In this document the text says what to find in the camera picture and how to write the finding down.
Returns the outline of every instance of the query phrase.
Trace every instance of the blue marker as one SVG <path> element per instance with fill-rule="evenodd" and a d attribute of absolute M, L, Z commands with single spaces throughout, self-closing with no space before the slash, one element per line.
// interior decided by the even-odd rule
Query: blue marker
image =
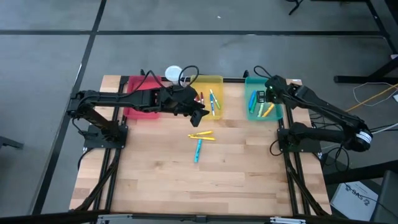
<path fill-rule="evenodd" d="M 210 94 L 210 104 L 211 104 L 211 112 L 213 112 L 213 116 L 215 116 L 214 103 L 213 103 L 213 94 Z"/>
<path fill-rule="evenodd" d="M 253 90 L 253 93 L 251 94 L 251 97 L 250 97 L 250 102 L 249 102 L 249 110 L 251 109 L 251 107 L 253 106 L 253 103 L 254 103 L 254 97 L 256 96 L 256 91 L 255 90 Z"/>
<path fill-rule="evenodd" d="M 201 147 L 201 139 L 198 140 L 197 151 L 195 153 L 194 163 L 199 161 L 199 154 L 200 154 L 200 147 Z"/>

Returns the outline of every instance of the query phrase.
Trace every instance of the plastic bin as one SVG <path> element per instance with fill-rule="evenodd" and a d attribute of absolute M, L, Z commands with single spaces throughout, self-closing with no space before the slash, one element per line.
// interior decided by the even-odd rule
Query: plastic bin
<path fill-rule="evenodd" d="M 203 119 L 221 119 L 223 116 L 223 77 L 219 75 L 199 75 L 198 78 L 191 84 L 192 88 L 194 88 L 200 98 L 200 92 L 203 93 L 203 99 L 205 101 L 205 110 L 210 111 L 208 115 L 203 117 Z M 213 93 L 220 105 L 220 109 L 218 109 L 216 102 L 214 102 L 214 111 L 215 115 L 211 112 L 211 104 L 210 104 L 210 89 L 213 90 Z"/>
<path fill-rule="evenodd" d="M 277 104 L 275 104 L 272 111 L 265 118 L 257 117 L 259 114 L 259 110 L 260 110 L 260 103 L 256 103 L 256 108 L 253 113 L 250 113 L 250 111 L 249 111 L 249 103 L 250 103 L 250 98 L 251 98 L 252 92 L 254 90 L 266 91 L 266 87 L 264 84 L 267 80 L 268 79 L 261 78 L 261 77 L 247 77 L 244 81 L 244 98 L 246 101 L 245 107 L 246 107 L 246 114 L 247 114 L 248 120 L 251 120 L 251 121 L 277 121 L 277 120 L 283 118 L 283 116 L 284 116 L 281 105 L 277 105 Z M 262 113 L 264 114 L 268 108 L 269 108 L 269 103 L 265 102 L 264 108 L 262 109 Z"/>
<path fill-rule="evenodd" d="M 127 92 L 131 93 L 144 79 L 143 75 L 130 76 L 129 83 L 127 85 Z M 138 90 L 148 90 L 151 88 L 158 88 L 159 84 L 156 82 L 153 76 L 148 76 L 145 82 L 138 88 Z M 159 114 L 152 113 L 144 113 L 140 111 L 136 111 L 132 108 L 124 108 L 123 114 L 128 119 L 157 119 L 159 118 Z"/>

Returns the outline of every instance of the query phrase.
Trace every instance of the white cup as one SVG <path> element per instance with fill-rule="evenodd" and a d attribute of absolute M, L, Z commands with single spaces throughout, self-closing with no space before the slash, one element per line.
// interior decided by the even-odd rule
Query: white cup
<path fill-rule="evenodd" d="M 173 85 L 178 85 L 178 76 L 180 76 L 181 71 L 182 68 L 172 65 L 166 69 L 164 75 L 168 81 L 173 83 Z"/>

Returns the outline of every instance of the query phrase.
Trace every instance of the gray floor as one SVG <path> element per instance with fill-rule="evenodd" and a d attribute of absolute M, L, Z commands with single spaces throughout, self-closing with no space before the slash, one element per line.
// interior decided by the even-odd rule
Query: gray floor
<path fill-rule="evenodd" d="M 88 29 L 100 1 L 0 1 L 0 29 Z M 383 1 L 374 5 L 398 44 L 397 26 Z M 364 4 L 280 0 L 145 1 L 112 0 L 100 30 L 375 30 Z M 44 163 L 73 86 L 88 36 L 0 36 L 0 135 L 25 143 L 22 151 L 0 152 L 0 216 L 29 213 Z M 285 78 L 301 78 L 318 95 L 340 108 L 356 104 L 355 85 L 337 85 L 334 75 L 367 75 L 389 61 L 383 39 L 258 36 L 97 36 L 82 90 L 98 90 L 103 75 L 136 75 L 141 68 L 163 74 L 169 65 L 195 64 L 202 73 L 241 77 L 263 65 Z M 387 88 L 358 90 L 364 100 Z M 353 113 L 370 127 L 396 121 L 398 104 L 390 99 Z M 361 167 L 398 157 L 395 134 L 375 136 L 372 148 L 350 153 Z M 44 212 L 68 209 L 83 140 L 69 128 Z"/>

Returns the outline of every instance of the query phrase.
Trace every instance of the wooden tabletop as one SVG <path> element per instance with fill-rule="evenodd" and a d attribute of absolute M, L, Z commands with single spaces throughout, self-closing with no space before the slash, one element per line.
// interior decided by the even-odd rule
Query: wooden tabletop
<path fill-rule="evenodd" d="M 120 77 L 105 75 L 100 91 L 117 92 Z M 278 123 L 248 121 L 245 106 L 244 84 L 224 83 L 221 120 L 202 121 L 197 128 L 192 127 L 189 117 L 167 113 L 156 120 L 128 120 L 128 139 L 121 153 L 111 211 L 292 215 L 283 156 L 269 153 Z M 96 108 L 107 119 L 111 119 L 113 109 Z M 308 110 L 296 108 L 293 117 L 310 125 Z M 203 141 L 199 163 L 194 164 L 197 140 L 187 135 L 209 130 L 214 131 L 216 141 Z M 82 160 L 70 208 L 79 206 L 93 190 L 103 156 L 104 149 L 94 149 Z M 311 153 L 300 156 L 306 186 L 331 213 L 318 159 Z M 104 208 L 107 191 L 108 186 L 100 208 Z M 295 192 L 303 212 L 297 186 Z"/>

